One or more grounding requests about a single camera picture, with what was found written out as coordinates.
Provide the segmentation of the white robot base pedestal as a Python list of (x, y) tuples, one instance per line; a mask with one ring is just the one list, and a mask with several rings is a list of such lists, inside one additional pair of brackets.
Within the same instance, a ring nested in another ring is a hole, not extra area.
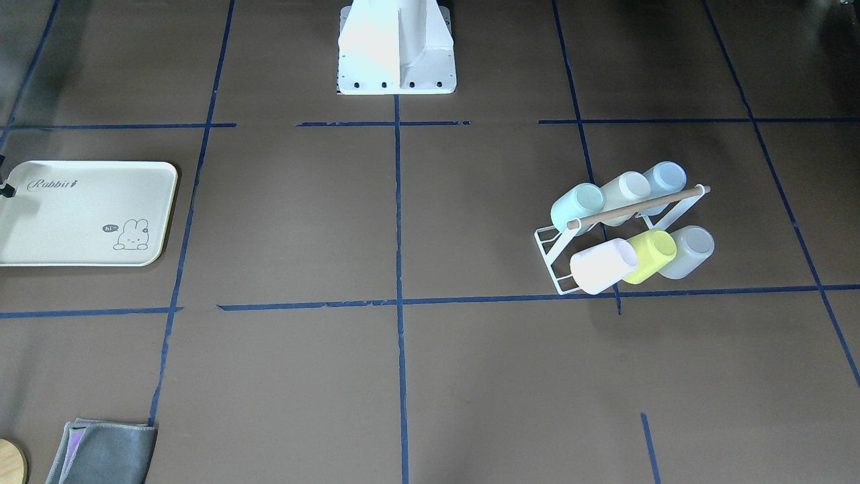
[(454, 28), (438, 1), (353, 1), (340, 11), (341, 95), (446, 95), (457, 88)]

